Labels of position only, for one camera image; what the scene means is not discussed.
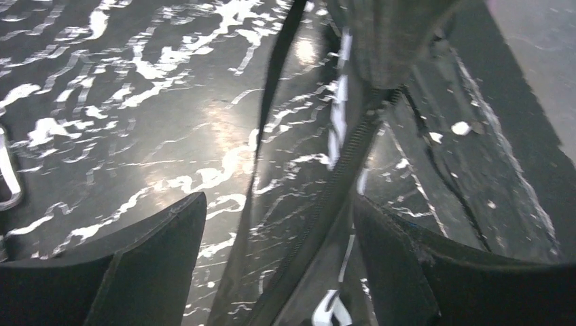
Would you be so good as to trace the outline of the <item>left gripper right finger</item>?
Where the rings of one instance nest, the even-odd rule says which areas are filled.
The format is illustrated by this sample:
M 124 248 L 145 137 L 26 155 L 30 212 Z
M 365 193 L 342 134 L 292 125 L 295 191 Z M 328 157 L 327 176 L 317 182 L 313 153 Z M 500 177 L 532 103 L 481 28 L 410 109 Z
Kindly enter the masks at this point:
M 353 216 L 380 325 L 575 324 L 574 264 L 474 249 L 363 196 Z

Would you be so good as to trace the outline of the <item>black racket bag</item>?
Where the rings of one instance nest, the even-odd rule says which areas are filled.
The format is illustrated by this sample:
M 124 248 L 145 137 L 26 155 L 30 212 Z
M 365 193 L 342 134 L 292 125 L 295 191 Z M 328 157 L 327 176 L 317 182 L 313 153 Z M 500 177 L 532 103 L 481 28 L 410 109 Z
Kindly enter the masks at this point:
M 366 325 L 352 201 L 365 161 L 412 65 L 457 1 L 351 1 L 343 14 L 329 171 L 287 213 L 293 231 L 254 207 L 250 182 L 209 325 Z

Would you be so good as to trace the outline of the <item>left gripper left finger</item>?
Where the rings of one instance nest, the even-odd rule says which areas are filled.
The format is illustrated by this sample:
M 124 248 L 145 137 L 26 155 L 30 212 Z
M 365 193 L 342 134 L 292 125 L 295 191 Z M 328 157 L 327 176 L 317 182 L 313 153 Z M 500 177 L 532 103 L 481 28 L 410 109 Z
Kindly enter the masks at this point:
M 49 259 L 1 264 L 2 325 L 180 325 L 206 196 Z

